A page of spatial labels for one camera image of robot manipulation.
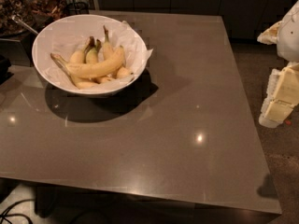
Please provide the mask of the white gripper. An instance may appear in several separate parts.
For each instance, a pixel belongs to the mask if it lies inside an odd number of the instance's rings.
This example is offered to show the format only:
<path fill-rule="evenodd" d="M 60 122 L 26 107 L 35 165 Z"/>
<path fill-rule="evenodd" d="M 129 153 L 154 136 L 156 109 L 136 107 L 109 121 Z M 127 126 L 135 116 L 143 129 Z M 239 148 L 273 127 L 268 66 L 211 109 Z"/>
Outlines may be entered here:
<path fill-rule="evenodd" d="M 265 45 L 277 44 L 278 56 L 299 61 L 299 0 L 278 21 L 260 33 L 257 41 Z M 299 63 L 288 63 L 282 70 L 273 69 L 261 107 L 259 123 L 276 128 L 299 104 Z"/>

